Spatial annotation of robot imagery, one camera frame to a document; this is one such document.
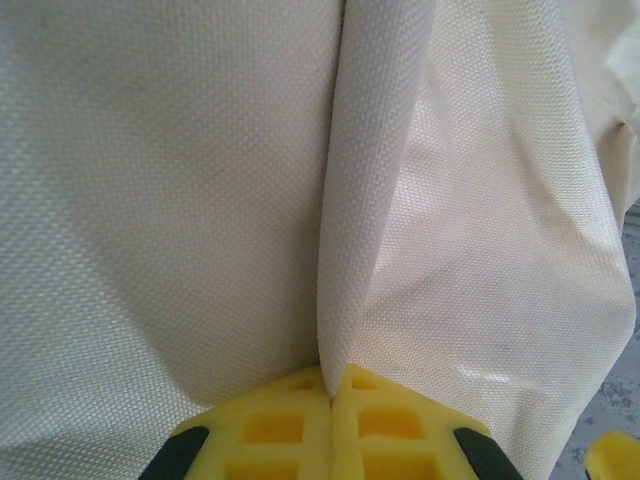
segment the square hole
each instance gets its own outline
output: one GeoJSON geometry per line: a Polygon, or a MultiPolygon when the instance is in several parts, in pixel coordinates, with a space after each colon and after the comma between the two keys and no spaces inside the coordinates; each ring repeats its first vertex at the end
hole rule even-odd
{"type": "Polygon", "coordinates": [[[373,407],[362,410],[358,415],[358,433],[360,438],[425,438],[420,417],[406,407],[373,407]]]}
{"type": "Polygon", "coordinates": [[[304,415],[292,412],[258,412],[247,419],[244,443],[301,443],[304,415]]]}
{"type": "Polygon", "coordinates": [[[351,388],[354,390],[375,390],[380,387],[366,378],[353,377],[351,379],[351,388]]]}
{"type": "Polygon", "coordinates": [[[227,463],[225,480],[297,480],[298,464],[293,462],[227,463]]]}
{"type": "Polygon", "coordinates": [[[365,452],[364,480],[443,480],[434,455],[365,452]]]}

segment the yellow foam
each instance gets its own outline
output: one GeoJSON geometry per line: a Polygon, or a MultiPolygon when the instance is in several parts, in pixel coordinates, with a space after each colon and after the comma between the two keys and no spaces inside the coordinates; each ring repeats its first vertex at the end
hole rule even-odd
{"type": "Polygon", "coordinates": [[[591,480],[638,480],[640,440],[625,432],[609,432],[589,447],[584,466],[591,480]]]}
{"type": "Polygon", "coordinates": [[[453,431],[487,428],[355,365],[347,366],[333,403],[335,480],[475,480],[453,431]]]}
{"type": "Polygon", "coordinates": [[[209,436],[187,480],[326,480],[331,409],[319,368],[303,370],[182,423],[209,436]]]}

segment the yellow plastic object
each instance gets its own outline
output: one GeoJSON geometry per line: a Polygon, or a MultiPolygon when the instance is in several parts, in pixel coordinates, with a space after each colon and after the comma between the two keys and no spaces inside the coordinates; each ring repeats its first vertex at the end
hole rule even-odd
{"type": "Polygon", "coordinates": [[[186,480],[325,480],[331,408],[319,368],[303,370],[182,423],[209,436],[186,480]]]}
{"type": "Polygon", "coordinates": [[[473,479],[453,431],[480,422],[349,365],[333,404],[334,479],[473,479]]]}
{"type": "Polygon", "coordinates": [[[584,466],[591,480],[638,480],[640,440],[625,432],[606,433],[589,447],[584,466]]]}
{"type": "Polygon", "coordinates": [[[140,480],[521,480],[481,423],[349,365],[319,368],[182,423],[140,480]]]}

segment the woven fabric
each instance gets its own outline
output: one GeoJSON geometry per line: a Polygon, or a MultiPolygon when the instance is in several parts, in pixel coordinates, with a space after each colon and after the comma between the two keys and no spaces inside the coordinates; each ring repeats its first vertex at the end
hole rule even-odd
{"type": "Polygon", "coordinates": [[[545,478],[635,310],[636,13],[574,3],[0,2],[0,477],[320,359],[545,478]]]}

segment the white fabric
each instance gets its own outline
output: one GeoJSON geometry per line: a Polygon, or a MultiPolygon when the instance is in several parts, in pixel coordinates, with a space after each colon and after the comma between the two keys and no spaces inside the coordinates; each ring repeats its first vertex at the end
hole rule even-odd
{"type": "Polygon", "coordinates": [[[0,478],[135,477],[317,346],[545,478],[633,325],[614,3],[0,2],[0,478]]]}

